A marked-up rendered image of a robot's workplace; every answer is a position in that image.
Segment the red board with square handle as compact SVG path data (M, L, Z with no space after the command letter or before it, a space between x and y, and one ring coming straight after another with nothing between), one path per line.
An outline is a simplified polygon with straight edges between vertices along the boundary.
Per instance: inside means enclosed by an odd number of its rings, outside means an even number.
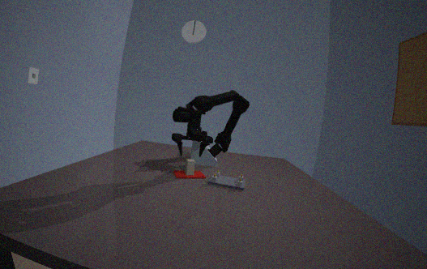
M194 171L194 160L186 160L185 171L173 171L176 178L199 179L206 178L201 171Z

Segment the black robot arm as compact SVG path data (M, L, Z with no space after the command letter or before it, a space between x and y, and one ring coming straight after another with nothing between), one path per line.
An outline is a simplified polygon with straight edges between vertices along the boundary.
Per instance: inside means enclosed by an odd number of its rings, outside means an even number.
M213 155L214 158L220 153L225 153L228 150L229 144L231 142L231 134L241 116L250 106L249 101L244 97L240 96L234 90L230 92L225 92L215 96L196 96L186 108L178 107L173 111L173 120L175 122L189 122L194 124L200 124L202 114L206 114L207 111L211 110L212 107L216 105L221 105L223 103L233 102L233 111L232 114L224 128L224 131L219 133L215 139L215 145L208 149L208 151ZM197 109L194 109L192 105ZM199 127L195 129L194 126L188 131L188 136L190 140L201 142L202 139L206 139L207 132L201 131ZM221 147L222 148L221 148Z

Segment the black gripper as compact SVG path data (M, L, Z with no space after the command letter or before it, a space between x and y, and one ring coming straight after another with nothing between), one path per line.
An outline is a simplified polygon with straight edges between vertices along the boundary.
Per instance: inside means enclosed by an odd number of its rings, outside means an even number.
M188 131L191 128L191 126L194 126L195 129L198 129L199 127L201 127L200 124L194 124L194 123L188 122L186 136L181 135L181 134L176 134L176 133L172 134L172 140L177 143L181 156L182 156L182 152L181 152L182 140L183 139L184 140L190 140L190 136L188 136ZM201 157L201 155L203 154L205 147L207 145L210 145L210 143L213 143L213 138L210 136L207 136L206 139L202 139L201 141L202 142L200 143L199 157Z

